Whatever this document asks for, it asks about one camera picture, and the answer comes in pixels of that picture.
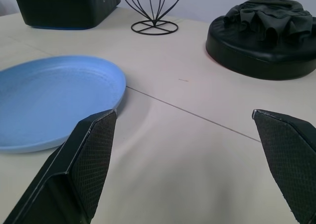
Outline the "black box container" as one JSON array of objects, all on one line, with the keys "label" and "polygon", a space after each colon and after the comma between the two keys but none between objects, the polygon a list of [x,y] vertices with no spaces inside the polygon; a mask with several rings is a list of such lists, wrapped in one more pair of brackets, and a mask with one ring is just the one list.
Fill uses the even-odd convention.
[{"label": "black box container", "polygon": [[98,26],[120,0],[16,0],[26,25],[39,29],[84,30]]}]

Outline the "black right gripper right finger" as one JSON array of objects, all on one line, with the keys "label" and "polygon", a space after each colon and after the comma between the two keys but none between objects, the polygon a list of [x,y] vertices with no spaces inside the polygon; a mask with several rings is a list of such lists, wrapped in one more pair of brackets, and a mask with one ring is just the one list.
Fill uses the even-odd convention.
[{"label": "black right gripper right finger", "polygon": [[276,112],[252,113],[270,172],[299,224],[316,224],[316,128]]}]

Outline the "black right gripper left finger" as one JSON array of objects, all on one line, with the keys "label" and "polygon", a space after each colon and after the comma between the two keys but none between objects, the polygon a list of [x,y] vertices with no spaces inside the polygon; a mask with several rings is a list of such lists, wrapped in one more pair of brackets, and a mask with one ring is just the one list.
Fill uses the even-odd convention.
[{"label": "black right gripper left finger", "polygon": [[116,110],[92,114],[46,160],[3,224],[90,224],[109,169]]}]

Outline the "blue plate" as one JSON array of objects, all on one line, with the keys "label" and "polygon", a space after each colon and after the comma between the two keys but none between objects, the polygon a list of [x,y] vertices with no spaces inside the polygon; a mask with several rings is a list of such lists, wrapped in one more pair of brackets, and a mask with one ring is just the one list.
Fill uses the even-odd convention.
[{"label": "blue plate", "polygon": [[57,147],[86,117],[116,109],[123,71],[92,56],[57,56],[0,71],[0,153]]}]

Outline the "black crumpled cloth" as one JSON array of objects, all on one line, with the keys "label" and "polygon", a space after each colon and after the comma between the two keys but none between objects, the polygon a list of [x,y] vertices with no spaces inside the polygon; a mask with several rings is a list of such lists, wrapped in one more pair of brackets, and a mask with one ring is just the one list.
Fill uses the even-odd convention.
[{"label": "black crumpled cloth", "polygon": [[260,41],[302,43],[316,31],[316,17],[295,0],[248,0],[224,16],[224,26],[256,33]]}]

